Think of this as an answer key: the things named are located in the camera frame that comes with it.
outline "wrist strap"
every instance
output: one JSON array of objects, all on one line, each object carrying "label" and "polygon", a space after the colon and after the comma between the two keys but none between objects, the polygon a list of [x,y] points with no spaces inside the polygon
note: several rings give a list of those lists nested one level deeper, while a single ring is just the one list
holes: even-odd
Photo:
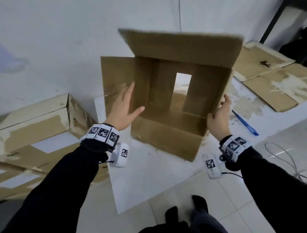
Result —
[{"label": "wrist strap", "polygon": [[104,142],[110,146],[108,151],[112,152],[119,139],[119,132],[112,126],[106,124],[94,124],[88,133],[84,135],[80,141],[84,139],[95,139],[100,142]]},{"label": "wrist strap", "polygon": [[236,162],[239,155],[250,146],[251,144],[247,140],[232,135],[219,149],[229,162]]}]

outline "black sleeve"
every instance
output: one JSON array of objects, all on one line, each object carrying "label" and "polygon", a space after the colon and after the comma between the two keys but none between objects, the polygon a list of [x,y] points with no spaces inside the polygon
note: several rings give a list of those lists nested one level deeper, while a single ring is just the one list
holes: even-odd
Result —
[{"label": "black sleeve", "polygon": [[[221,141],[221,145],[230,136]],[[268,162],[249,147],[230,170],[239,170],[259,210],[276,232],[301,232],[305,229],[307,185],[281,167]]]},{"label": "black sleeve", "polygon": [[2,232],[76,232],[79,211],[99,161],[107,159],[106,153],[90,152],[83,146],[65,155],[29,193]]}]

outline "pen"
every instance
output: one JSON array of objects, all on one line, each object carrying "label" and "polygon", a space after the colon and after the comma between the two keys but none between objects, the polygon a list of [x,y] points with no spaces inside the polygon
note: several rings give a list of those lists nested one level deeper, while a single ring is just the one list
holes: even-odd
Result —
[{"label": "pen", "polygon": [[251,131],[252,134],[254,134],[255,136],[259,136],[259,134],[257,133],[257,131],[251,127],[245,120],[243,120],[242,117],[240,117],[234,110],[232,110],[232,112],[234,113],[234,115],[239,119],[239,121],[241,121],[241,123],[249,130]]}]

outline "white tile floor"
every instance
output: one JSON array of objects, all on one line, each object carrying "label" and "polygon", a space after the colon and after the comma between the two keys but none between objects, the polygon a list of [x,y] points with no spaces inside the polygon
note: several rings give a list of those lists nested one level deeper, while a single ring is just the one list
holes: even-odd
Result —
[{"label": "white tile floor", "polygon": [[[274,142],[287,150],[297,164],[301,174],[307,176],[307,119],[276,134],[254,148],[266,159],[281,166],[289,173],[294,169],[283,161],[269,157],[265,142]],[[276,146],[269,146],[273,153],[291,161]],[[224,175],[218,180],[210,180],[202,172],[150,200],[117,215],[112,187],[109,180],[91,187],[80,211],[77,232],[139,232],[141,229],[164,223],[165,211],[177,206],[180,220],[189,221],[193,209],[191,195],[206,198],[209,213],[229,232],[274,232],[268,221],[257,208],[242,179],[234,175]]]}]

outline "black shoe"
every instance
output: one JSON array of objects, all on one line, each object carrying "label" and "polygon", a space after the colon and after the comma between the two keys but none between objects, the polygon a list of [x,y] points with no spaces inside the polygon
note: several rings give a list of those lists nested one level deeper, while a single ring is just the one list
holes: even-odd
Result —
[{"label": "black shoe", "polygon": [[167,224],[178,223],[178,208],[174,206],[165,212],[165,221]]},{"label": "black shoe", "polygon": [[198,212],[201,211],[201,209],[203,209],[203,210],[205,210],[207,213],[209,213],[209,212],[208,212],[207,202],[206,202],[206,200],[205,200],[203,197],[193,195],[193,196],[192,196],[192,199],[193,199],[193,202],[194,202],[195,209],[196,209]]}]

